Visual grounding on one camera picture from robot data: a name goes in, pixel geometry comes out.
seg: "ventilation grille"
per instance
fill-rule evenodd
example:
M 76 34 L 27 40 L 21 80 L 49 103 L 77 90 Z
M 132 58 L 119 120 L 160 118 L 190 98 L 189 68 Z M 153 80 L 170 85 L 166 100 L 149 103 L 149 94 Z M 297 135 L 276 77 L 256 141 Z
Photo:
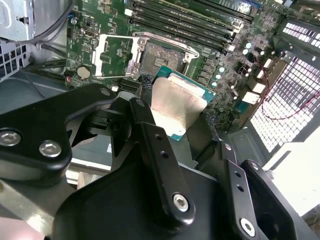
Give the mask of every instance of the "ventilation grille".
M 251 123 L 267 150 L 291 142 L 310 122 L 320 107 L 320 97 L 314 98 L 297 112 L 315 93 L 320 91 L 320 71 L 294 57 L 267 94 L 263 107 L 257 109 Z
M 304 41 L 305 43 L 309 43 L 317 48 L 320 48 L 320 33 L 316 33 L 305 27 L 292 23 L 287 23 L 283 29 L 283 32 L 301 41 Z
M 0 81 L 15 74 L 28 64 L 29 47 L 0 39 Z

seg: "cable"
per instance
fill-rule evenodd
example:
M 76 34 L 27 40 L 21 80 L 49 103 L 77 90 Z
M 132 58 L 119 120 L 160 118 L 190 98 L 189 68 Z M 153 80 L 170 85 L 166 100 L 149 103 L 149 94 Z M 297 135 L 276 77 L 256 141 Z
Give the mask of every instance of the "cable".
M 304 103 L 304 104 L 300 107 L 300 109 L 299 109 L 298 111 L 292 113 L 292 114 L 289 115 L 289 116 L 284 116 L 284 117 L 279 117 L 279 118 L 270 117 L 270 116 L 268 116 L 268 115 L 265 113 L 265 111 L 264 111 L 264 103 L 265 103 L 265 100 L 266 100 L 266 98 L 267 98 L 268 93 L 269 93 L 270 90 L 271 90 L 271 89 L 270 89 L 270 84 L 269 84 L 269 78 L 268 78 L 268 76 L 267 76 L 267 74 L 266 74 L 265 68 L 264 68 L 261 64 L 260 64 L 260 66 L 262 67 L 263 75 L 264 75 L 264 77 L 265 77 L 265 79 L 266 79 L 266 83 L 267 83 L 267 87 L 268 87 L 268 89 L 267 89 L 267 91 L 266 91 L 266 93 L 265 93 L 265 95 L 264 95 L 264 97 L 263 97 L 263 99 L 262 99 L 262 103 L 261 103 L 262 114 L 263 114 L 263 116 L 265 116 L 267 119 L 277 120 L 277 121 L 278 121 L 278 120 L 285 120 L 285 119 L 292 118 L 293 116 L 295 116 L 295 115 L 297 115 L 298 113 L 300 113 L 305 107 L 307 107 L 308 104 L 310 104 L 311 101 L 312 101 L 314 98 L 320 96 L 320 91 L 316 92 L 306 103 Z
M 33 65 L 28 65 L 23 68 L 24 71 L 30 70 L 43 70 L 43 69 L 56 69 L 56 68 L 63 68 L 66 66 L 66 60 L 53 60 L 53 61 L 46 61 L 42 63 L 37 63 Z
M 63 22 L 63 24 L 60 26 L 59 30 L 56 32 L 56 34 L 48 39 L 48 40 L 40 40 L 38 41 L 35 45 L 37 48 L 41 47 L 43 44 L 48 44 L 53 42 L 54 40 L 57 39 L 57 37 L 60 35 L 60 33 L 62 32 L 62 30 L 65 28 L 66 24 L 68 23 L 69 18 L 66 18 L 65 21 Z
M 61 51 L 61 50 L 59 50 L 59 49 L 57 49 L 57 48 L 55 48 L 53 46 L 50 46 L 50 45 L 47 45 L 47 44 L 43 44 L 43 45 L 41 45 L 41 48 L 46 49 L 48 51 L 51 51 L 51 52 L 53 52 L 53 53 L 55 53 L 55 54 L 57 54 L 57 55 L 59 55 L 59 56 L 61 56 L 63 58 L 67 57 L 67 54 L 65 52 L 63 52 L 63 51 Z
M 64 25 L 65 19 L 68 19 L 69 13 L 73 10 L 73 8 L 75 6 L 75 2 L 76 2 L 76 0 L 72 0 L 72 3 L 67 8 L 67 10 L 59 17 L 59 19 L 52 26 L 50 26 L 43 33 L 37 35 L 36 37 L 34 37 L 33 39 L 30 39 L 30 40 L 26 40 L 26 41 L 11 41 L 11 42 L 13 42 L 15 44 L 36 44 L 39 41 L 49 37 L 54 31 L 56 31 L 59 28 L 59 26 Z

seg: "screw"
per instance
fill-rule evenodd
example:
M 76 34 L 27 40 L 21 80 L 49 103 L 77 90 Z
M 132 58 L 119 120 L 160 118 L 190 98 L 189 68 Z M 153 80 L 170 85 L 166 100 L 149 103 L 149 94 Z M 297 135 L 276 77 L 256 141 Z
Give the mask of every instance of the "screw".
M 181 211 L 186 212 L 189 208 L 187 199 L 181 194 L 175 194 L 173 196 L 173 204 Z
M 110 92 L 107 89 L 101 88 L 100 91 L 103 95 L 110 96 Z
M 141 45 L 145 45 L 145 44 L 146 44 L 146 41 L 145 41 L 144 39 L 140 39 L 140 40 L 139 40 L 139 43 L 140 43 Z
M 251 165 L 255 170 L 259 170 L 259 167 L 255 162 L 251 162 Z
M 6 147 L 12 147 L 17 145 L 21 141 L 19 133 L 11 130 L 5 130 L 0 132 L 0 145 Z
M 254 237 L 256 235 L 256 231 L 251 222 L 249 222 L 245 218 L 240 218 L 240 224 L 242 229 L 250 236 Z
M 40 144 L 39 151 L 45 157 L 55 158 L 61 154 L 62 149 L 57 142 L 47 140 Z
M 76 25 L 76 24 L 77 24 L 77 19 L 75 19 L 74 17 L 71 18 L 70 23 L 71 23 L 72 25 Z
M 231 148 L 231 146 L 230 146 L 229 144 L 226 144 L 226 143 L 225 143 L 224 146 L 225 146 L 225 148 L 228 149 L 229 151 L 232 150 L 232 148 Z

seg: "green circuit board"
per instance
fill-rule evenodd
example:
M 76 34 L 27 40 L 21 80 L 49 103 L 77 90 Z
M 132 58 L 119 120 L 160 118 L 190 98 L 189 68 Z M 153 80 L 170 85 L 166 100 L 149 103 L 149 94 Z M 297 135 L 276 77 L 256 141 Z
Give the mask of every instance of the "green circuit board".
M 252 68 L 252 74 L 259 68 L 243 53 L 246 44 L 255 58 L 273 59 L 272 37 L 281 21 L 308 18 L 273 0 L 76 0 L 73 14 L 67 28 L 68 86 L 102 83 L 133 91 L 139 76 L 155 76 L 168 66 L 215 92 L 208 108 L 222 130 L 246 110 L 230 88 L 232 83 L 236 91 L 250 77 L 237 66 Z

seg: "capacitor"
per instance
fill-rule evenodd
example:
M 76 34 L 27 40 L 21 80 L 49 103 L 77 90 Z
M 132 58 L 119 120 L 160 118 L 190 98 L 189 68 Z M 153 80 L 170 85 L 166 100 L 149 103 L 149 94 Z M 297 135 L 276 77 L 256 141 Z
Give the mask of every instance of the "capacitor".
M 234 88 L 235 88 L 235 85 L 234 85 L 232 82 L 228 82 L 228 86 L 229 86 L 231 89 L 234 89 Z
M 252 72 L 252 68 L 246 64 L 243 65 L 244 69 L 248 72 L 251 73 Z
M 243 71 L 242 71 L 242 74 L 243 74 L 245 77 L 248 77 L 248 76 L 249 76 L 249 73 L 248 73 L 247 70 L 243 70 Z
M 260 47 L 256 47 L 254 49 L 258 54 L 260 54 L 261 56 L 263 56 L 265 54 L 265 51 L 263 51 Z
M 247 42 L 247 43 L 245 44 L 245 48 L 246 48 L 246 49 L 252 48 L 252 43 L 251 43 L 251 42 Z
M 70 23 L 71 23 L 72 25 L 77 25 L 77 19 L 75 19 L 74 17 L 71 18 Z
M 233 100 L 238 99 L 238 96 L 234 92 L 231 92 L 231 97 L 233 98 Z
M 257 62 L 257 58 L 252 52 L 246 55 L 246 59 L 248 59 L 248 61 L 253 64 Z
M 243 49 L 243 50 L 242 50 L 242 54 L 243 54 L 243 55 L 247 55 L 248 53 L 249 53 L 249 50 L 248 50 L 248 49 Z
M 223 66 L 219 67 L 219 73 L 223 73 L 225 70 L 226 69 Z

